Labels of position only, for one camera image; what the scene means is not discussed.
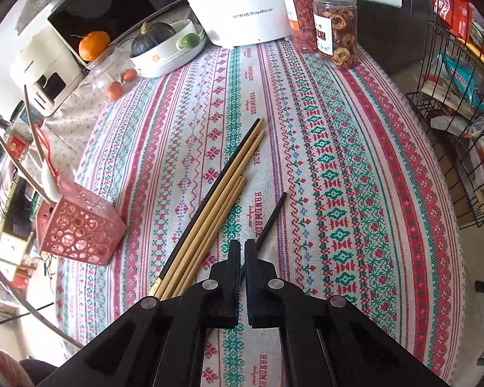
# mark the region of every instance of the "plastic jar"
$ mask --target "plastic jar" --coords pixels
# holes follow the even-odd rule
[[[315,24],[312,0],[284,0],[292,43],[296,50],[315,53],[318,49],[315,38]]]
[[[321,59],[350,67],[357,52],[357,0],[312,0]]]
[[[93,78],[93,89],[102,92],[106,102],[118,100],[139,81],[129,52],[121,51],[113,45],[90,64],[88,68]]]

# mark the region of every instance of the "wire basket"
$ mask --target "wire basket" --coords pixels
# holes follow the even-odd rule
[[[407,93],[443,171],[461,228],[484,224],[484,25],[464,39],[428,21],[417,90]]]

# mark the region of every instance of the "snack bag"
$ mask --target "snack bag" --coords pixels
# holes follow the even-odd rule
[[[469,40],[473,6],[468,0],[432,0],[434,13],[450,27],[450,33]]]
[[[480,89],[478,85],[484,80],[478,81],[477,78],[480,77],[474,77],[473,68],[463,59],[458,60],[454,56],[443,54],[442,60],[459,93],[465,96],[465,99],[473,108],[484,112],[484,97],[482,98],[484,89]]]

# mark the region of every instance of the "white appliance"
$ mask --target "white appliance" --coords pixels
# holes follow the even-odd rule
[[[290,35],[283,0],[188,0],[188,3],[210,40],[227,49]]]
[[[50,116],[77,88],[84,76],[71,51],[50,25],[32,37],[9,71],[32,106]]]

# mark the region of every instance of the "blue snack package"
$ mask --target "blue snack package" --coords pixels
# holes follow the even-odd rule
[[[41,113],[37,112],[36,109],[31,109],[30,115],[36,125],[38,126],[43,125],[43,121],[45,118],[42,116]],[[27,118],[27,111],[25,110],[25,108],[23,108],[22,111],[20,112],[19,118],[27,125],[29,124],[29,119]]]
[[[457,62],[456,58],[446,54],[442,54],[442,58],[448,75],[451,77],[459,93],[464,95],[465,99],[473,108],[484,112],[484,97],[482,103],[480,102],[483,93],[479,90],[473,78],[473,68],[471,68],[471,65],[463,59]]]

